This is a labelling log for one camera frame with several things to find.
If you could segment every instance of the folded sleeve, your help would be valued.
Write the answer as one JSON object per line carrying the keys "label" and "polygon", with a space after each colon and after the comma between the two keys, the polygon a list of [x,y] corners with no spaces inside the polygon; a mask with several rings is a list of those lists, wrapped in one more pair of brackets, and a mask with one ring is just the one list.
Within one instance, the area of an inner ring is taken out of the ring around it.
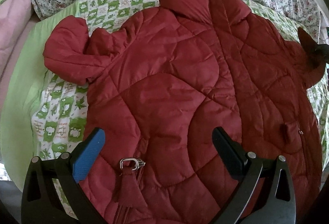
{"label": "folded sleeve", "polygon": [[44,64],[62,79],[78,85],[98,78],[134,39],[122,28],[112,34],[97,28],[89,38],[86,21],[68,16],[52,31],[43,52]]}

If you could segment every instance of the blue gripper pad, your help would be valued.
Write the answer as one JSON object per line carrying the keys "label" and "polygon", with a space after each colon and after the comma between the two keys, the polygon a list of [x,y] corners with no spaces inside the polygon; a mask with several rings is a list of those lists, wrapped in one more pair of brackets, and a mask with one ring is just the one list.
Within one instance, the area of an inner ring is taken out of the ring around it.
{"label": "blue gripper pad", "polygon": [[89,170],[92,168],[93,163],[95,162],[104,144],[105,132],[104,130],[99,129],[84,148],[80,156],[73,163],[72,176],[76,183],[78,183],[80,180],[84,180],[87,177]]}

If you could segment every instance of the silver bolt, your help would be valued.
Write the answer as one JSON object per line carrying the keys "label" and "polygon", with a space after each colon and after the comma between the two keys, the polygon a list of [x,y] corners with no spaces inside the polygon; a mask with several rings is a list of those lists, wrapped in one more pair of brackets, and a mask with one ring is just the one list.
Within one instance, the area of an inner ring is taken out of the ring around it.
{"label": "silver bolt", "polygon": [[286,158],[285,158],[283,155],[280,155],[280,156],[279,156],[279,160],[280,160],[281,162],[285,162],[285,161],[286,161]]}
{"label": "silver bolt", "polygon": [[62,154],[60,155],[60,157],[61,157],[62,159],[68,159],[69,156],[70,156],[70,154],[69,154],[68,152],[62,153]]}
{"label": "silver bolt", "polygon": [[248,156],[253,159],[256,158],[256,154],[254,152],[249,152]]}
{"label": "silver bolt", "polygon": [[32,163],[38,162],[39,161],[39,156],[34,156],[31,161],[32,161]]}

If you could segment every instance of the metal buckle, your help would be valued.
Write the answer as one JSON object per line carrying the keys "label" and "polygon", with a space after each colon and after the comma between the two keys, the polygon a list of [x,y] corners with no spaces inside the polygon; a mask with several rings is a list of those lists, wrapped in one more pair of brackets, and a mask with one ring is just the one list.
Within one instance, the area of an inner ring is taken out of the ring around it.
{"label": "metal buckle", "polygon": [[141,159],[136,159],[136,158],[123,158],[120,160],[120,169],[123,169],[123,162],[126,161],[134,161],[135,162],[135,167],[133,168],[134,170],[137,170],[139,168],[141,168],[142,166],[145,166],[145,162]]}

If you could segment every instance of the red jacket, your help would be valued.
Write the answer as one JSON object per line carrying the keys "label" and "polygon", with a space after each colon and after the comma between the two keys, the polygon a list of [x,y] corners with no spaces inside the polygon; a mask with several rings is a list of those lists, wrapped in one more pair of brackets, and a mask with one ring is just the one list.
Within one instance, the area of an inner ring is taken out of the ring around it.
{"label": "red jacket", "polygon": [[[90,38],[85,20],[69,16],[45,45],[47,68],[89,83],[85,135],[106,133],[80,183],[87,197],[109,223],[208,223],[237,184],[211,141],[222,126],[247,152],[284,155],[297,211],[307,210],[322,151],[306,88],[324,64],[308,65],[300,44],[241,0],[159,1]],[[145,166],[121,171],[131,157]]]}

